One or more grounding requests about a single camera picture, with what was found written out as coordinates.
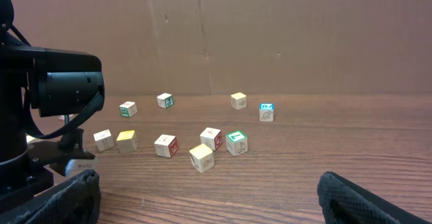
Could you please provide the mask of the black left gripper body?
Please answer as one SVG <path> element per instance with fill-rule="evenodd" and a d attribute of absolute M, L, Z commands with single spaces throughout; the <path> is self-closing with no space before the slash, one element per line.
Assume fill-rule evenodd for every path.
<path fill-rule="evenodd" d="M 28 143 L 28 156 L 33 168 L 48 166 L 65 177 L 65 168 L 72 159 L 94 159 L 96 156 L 83 148 L 84 130 L 77 128 L 63 135 L 59 141 L 35 140 Z"/>

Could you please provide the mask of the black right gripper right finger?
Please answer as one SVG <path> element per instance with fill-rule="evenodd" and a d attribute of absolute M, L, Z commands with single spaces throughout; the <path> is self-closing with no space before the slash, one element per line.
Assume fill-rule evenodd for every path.
<path fill-rule="evenodd" d="M 317 195 L 326 224 L 430 224 L 331 171 Z"/>

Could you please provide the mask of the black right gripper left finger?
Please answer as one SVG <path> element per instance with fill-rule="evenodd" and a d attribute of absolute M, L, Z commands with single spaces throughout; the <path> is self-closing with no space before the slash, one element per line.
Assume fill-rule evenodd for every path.
<path fill-rule="evenodd" d="M 1 214 L 1 224 L 95 224 L 100 206 L 99 175 L 87 169 Z"/>

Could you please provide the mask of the white block red side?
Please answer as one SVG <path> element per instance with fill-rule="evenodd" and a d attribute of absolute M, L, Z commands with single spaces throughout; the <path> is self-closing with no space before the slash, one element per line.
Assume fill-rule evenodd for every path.
<path fill-rule="evenodd" d="M 66 118 L 71 120 L 74 117 L 74 114 L 69 114 L 67 117 L 65 115 L 59 115 L 57 118 L 61 121 L 65 121 Z"/>

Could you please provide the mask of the green top block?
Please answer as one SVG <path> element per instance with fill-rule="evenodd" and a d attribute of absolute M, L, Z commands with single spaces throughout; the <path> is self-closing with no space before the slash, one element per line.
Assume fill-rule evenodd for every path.
<path fill-rule="evenodd" d="M 248 151 L 248 137 L 243 131 L 236 130 L 226 134 L 225 137 L 227 150 L 233 156 L 238 156 Z"/>

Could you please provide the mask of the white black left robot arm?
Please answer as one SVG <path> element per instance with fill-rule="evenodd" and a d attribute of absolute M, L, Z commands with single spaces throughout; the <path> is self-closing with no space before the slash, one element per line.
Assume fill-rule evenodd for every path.
<path fill-rule="evenodd" d="M 1 212 L 53 186 L 46 165 L 94 159 L 80 126 L 104 105 L 98 57 L 32 47 L 1 0 Z"/>

